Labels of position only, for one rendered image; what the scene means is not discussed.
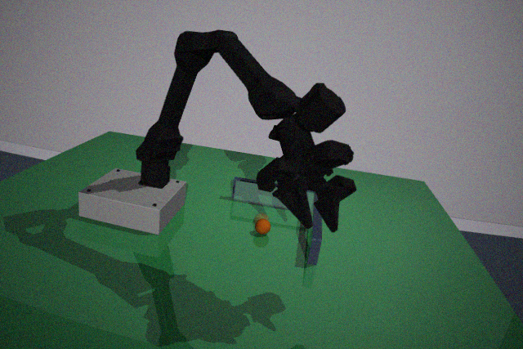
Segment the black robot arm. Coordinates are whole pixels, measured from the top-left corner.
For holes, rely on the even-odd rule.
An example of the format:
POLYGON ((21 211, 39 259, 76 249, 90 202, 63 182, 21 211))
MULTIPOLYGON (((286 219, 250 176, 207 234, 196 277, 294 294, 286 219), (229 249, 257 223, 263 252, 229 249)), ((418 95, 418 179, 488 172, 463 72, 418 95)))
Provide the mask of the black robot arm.
MULTIPOLYGON (((300 138, 313 140, 311 132, 321 133, 346 112, 343 100, 323 83, 317 83, 303 97, 283 82, 268 74, 237 34, 214 30, 211 32, 185 31, 177 39, 174 57, 177 63, 159 120, 148 130, 145 140, 136 150, 141 161, 141 186, 162 189, 169 182, 168 160, 174 160, 181 150, 183 136, 179 123, 191 93, 197 73, 219 53, 248 90, 248 100, 260 119, 283 119, 275 125, 269 138, 279 141, 281 149, 300 138), (296 113, 295 113, 296 112, 296 113)), ((303 147, 302 163, 327 168, 327 177, 333 168, 348 165, 354 152, 348 144, 327 140, 303 147)))

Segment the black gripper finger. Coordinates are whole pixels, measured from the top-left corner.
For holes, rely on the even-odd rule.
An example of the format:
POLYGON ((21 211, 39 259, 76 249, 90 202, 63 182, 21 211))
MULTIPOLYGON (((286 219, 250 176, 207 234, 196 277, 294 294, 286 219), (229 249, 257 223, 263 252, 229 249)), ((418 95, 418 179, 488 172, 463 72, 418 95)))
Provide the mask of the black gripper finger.
POLYGON ((311 210, 306 196, 309 182, 310 178, 296 176, 272 193, 307 229, 313 226, 311 210))
POLYGON ((337 186, 313 203, 332 232, 337 230, 340 199, 347 191, 347 188, 337 186))

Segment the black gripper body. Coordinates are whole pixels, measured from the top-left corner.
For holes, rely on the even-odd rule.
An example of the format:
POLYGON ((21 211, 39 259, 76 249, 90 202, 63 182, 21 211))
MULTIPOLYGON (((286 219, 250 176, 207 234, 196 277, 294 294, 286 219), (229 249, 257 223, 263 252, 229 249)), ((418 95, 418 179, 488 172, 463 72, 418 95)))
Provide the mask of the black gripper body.
POLYGON ((303 165, 303 147, 309 150, 314 145, 314 141, 309 138, 300 138, 290 141, 283 148, 283 156, 275 158, 258 172, 256 178, 258 189, 272 192, 275 189, 275 181, 277 181, 277 187, 279 189, 292 178, 301 176, 310 178, 307 190, 315 192, 318 199, 334 190, 337 186, 348 189, 347 193, 342 196, 340 201, 356 192, 353 179, 336 175, 331 180, 326 181, 324 176, 329 173, 327 168, 317 167, 309 161, 303 165), (306 172, 308 168, 309 170, 306 172))

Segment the dark brown ball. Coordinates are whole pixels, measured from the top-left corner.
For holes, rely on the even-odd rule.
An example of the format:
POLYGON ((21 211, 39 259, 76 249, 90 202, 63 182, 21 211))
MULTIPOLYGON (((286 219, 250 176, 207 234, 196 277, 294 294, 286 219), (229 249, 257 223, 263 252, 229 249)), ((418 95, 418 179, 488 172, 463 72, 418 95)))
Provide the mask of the dark brown ball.
POLYGON ((260 219, 255 225, 256 232, 265 234, 270 231, 270 222, 266 219, 260 219))

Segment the see-through yellow ball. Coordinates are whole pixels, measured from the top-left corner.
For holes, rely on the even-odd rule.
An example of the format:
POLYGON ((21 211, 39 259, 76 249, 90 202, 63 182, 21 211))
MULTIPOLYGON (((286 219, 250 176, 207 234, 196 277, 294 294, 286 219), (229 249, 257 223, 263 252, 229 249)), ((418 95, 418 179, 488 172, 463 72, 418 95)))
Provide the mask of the see-through yellow ball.
POLYGON ((265 214, 265 213, 258 213, 255 217, 254 217, 254 224, 256 225, 256 222, 260 219, 266 219, 269 221, 269 217, 265 214))

